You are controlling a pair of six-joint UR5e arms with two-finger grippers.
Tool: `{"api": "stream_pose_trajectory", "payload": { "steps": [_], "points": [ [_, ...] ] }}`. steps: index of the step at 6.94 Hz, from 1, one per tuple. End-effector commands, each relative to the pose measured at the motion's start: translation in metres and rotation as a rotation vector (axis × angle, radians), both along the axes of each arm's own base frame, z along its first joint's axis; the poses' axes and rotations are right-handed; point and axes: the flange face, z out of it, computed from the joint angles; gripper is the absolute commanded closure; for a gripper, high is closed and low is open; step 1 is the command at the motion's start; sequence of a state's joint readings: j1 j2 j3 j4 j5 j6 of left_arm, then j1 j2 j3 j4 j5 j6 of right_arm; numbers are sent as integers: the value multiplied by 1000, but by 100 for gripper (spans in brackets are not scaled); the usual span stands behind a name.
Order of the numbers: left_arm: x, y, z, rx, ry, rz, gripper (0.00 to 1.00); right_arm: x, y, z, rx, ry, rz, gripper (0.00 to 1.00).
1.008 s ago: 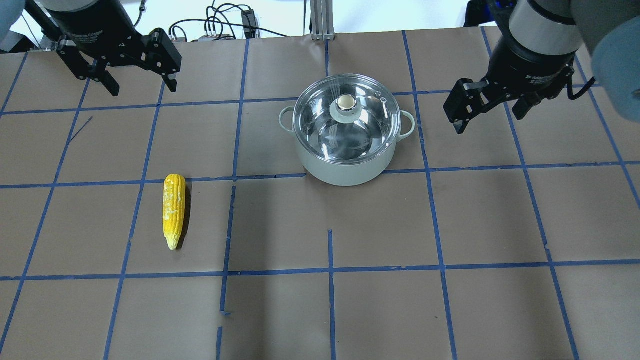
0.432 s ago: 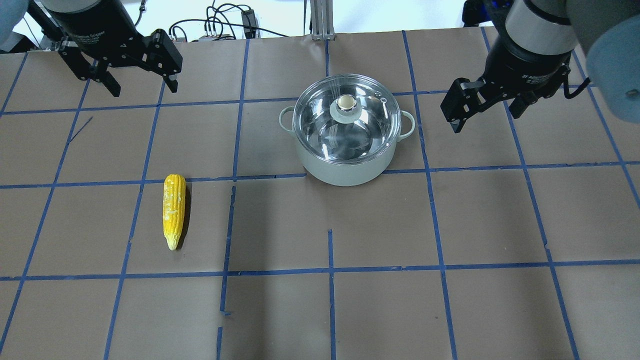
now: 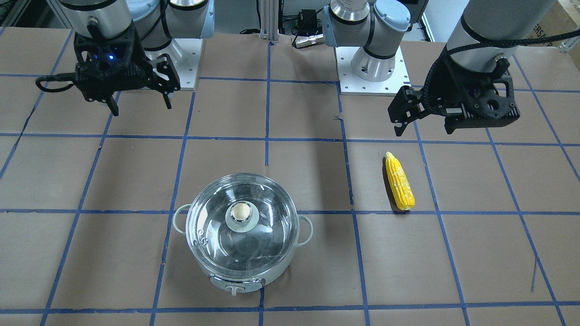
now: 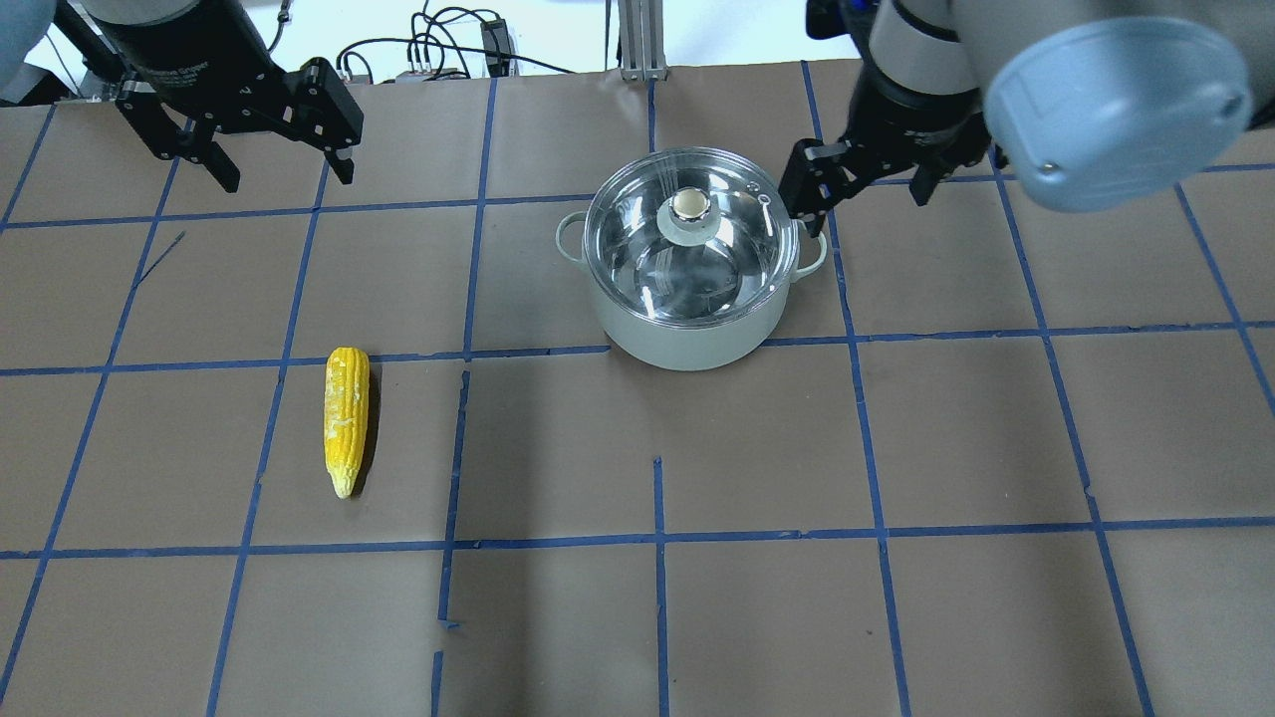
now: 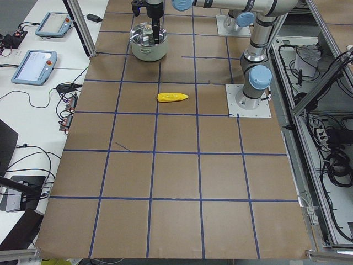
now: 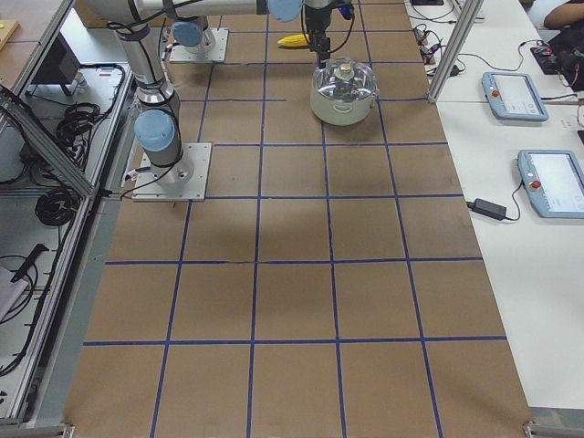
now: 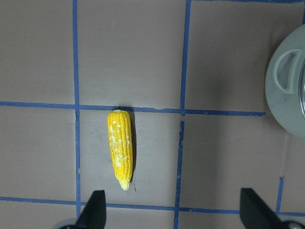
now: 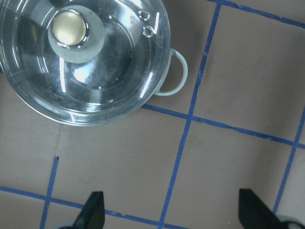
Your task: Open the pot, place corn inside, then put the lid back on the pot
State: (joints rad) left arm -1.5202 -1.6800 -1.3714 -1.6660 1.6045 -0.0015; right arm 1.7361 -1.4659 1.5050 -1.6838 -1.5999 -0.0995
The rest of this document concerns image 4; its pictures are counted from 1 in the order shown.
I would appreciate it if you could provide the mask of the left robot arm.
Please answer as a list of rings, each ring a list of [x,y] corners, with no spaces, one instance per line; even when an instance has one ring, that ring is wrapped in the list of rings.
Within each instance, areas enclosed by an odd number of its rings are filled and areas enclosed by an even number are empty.
[[[363,110],[326,59],[287,71],[274,63],[238,1],[5,1],[3,80],[50,28],[82,54],[93,77],[158,159],[207,168],[226,191],[240,168],[221,134],[272,131],[321,151],[340,182],[354,181]]]

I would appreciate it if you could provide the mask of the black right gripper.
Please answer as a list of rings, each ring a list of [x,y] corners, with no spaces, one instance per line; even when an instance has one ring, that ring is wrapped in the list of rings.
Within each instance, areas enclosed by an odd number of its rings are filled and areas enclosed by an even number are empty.
[[[921,94],[864,65],[841,142],[796,142],[780,177],[780,199],[813,239],[841,202],[908,168],[914,168],[907,182],[912,202],[927,205],[943,180],[979,163],[989,145],[978,91]]]

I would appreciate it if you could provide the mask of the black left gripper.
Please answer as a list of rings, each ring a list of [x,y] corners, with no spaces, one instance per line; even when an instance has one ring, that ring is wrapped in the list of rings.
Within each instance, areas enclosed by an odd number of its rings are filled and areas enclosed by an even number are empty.
[[[96,23],[127,63],[115,108],[156,158],[203,166],[237,191],[240,168],[214,133],[275,131],[323,151],[337,180],[354,182],[363,108],[323,56],[291,73],[288,85],[242,3],[99,1]]]

